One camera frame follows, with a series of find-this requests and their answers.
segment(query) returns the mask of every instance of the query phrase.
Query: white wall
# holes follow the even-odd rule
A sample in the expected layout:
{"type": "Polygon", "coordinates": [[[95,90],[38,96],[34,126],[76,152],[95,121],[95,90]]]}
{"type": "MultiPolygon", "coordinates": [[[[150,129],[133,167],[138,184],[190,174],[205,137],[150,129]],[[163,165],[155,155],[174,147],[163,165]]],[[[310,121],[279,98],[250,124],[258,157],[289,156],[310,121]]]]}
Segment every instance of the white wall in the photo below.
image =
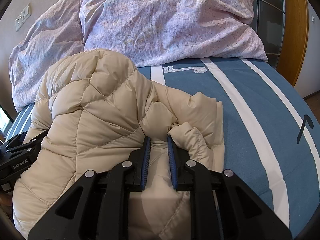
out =
{"type": "Polygon", "coordinates": [[[33,23],[50,6],[58,0],[12,0],[0,20],[0,104],[6,109],[12,118],[15,118],[15,111],[12,101],[12,85],[9,78],[8,60],[12,49],[22,41],[33,23]],[[31,16],[16,32],[14,20],[18,17],[23,8],[30,4],[31,16]]]}
{"type": "Polygon", "coordinates": [[[298,80],[294,86],[301,97],[306,97],[320,90],[320,20],[309,2],[308,9],[309,34],[307,50],[298,80]],[[311,15],[315,18],[314,23],[311,21],[311,15]]]}

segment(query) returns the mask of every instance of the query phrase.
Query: person's hand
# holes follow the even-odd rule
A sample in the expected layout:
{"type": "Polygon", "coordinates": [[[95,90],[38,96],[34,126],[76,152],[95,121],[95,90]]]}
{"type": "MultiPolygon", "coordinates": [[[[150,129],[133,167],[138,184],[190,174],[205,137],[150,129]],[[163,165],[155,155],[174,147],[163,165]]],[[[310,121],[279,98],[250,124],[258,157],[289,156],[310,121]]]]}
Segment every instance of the person's hand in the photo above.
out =
{"type": "Polygon", "coordinates": [[[12,196],[0,192],[0,204],[12,207],[12,196]]]}

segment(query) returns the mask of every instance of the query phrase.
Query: bed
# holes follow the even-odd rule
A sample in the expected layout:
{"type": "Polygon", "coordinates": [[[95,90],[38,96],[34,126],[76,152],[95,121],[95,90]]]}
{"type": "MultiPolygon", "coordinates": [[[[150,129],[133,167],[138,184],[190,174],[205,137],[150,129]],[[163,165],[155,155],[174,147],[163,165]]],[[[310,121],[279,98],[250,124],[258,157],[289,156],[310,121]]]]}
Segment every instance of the bed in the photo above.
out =
{"type": "MultiPolygon", "coordinates": [[[[273,67],[256,59],[204,57],[138,70],[163,85],[223,102],[224,168],[244,180],[296,237],[320,201],[320,125],[273,67]]],[[[33,105],[22,109],[7,138],[28,130],[33,105]]]]}

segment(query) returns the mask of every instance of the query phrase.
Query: electrical socket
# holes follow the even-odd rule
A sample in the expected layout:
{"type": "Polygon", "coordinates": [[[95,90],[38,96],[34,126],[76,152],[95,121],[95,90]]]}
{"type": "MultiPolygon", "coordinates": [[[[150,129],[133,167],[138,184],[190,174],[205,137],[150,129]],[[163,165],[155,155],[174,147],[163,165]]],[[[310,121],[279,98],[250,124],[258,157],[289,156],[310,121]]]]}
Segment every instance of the electrical socket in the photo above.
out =
{"type": "Polygon", "coordinates": [[[16,26],[16,30],[17,30],[17,31],[21,28],[21,26],[22,26],[22,17],[21,17],[21,14],[18,16],[17,19],[15,19],[14,25],[16,26]]]}
{"type": "Polygon", "coordinates": [[[28,4],[21,12],[22,24],[25,23],[25,21],[30,17],[30,15],[31,15],[31,8],[28,4]]]}

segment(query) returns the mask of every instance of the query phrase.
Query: wooden floor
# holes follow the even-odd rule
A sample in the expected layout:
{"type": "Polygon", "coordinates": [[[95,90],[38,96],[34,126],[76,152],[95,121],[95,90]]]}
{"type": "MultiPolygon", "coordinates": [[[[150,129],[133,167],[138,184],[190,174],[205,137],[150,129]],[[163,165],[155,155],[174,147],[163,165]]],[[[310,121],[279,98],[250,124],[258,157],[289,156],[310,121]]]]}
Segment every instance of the wooden floor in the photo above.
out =
{"type": "Polygon", "coordinates": [[[314,96],[306,99],[306,103],[320,123],[320,93],[317,93],[314,96]]]}

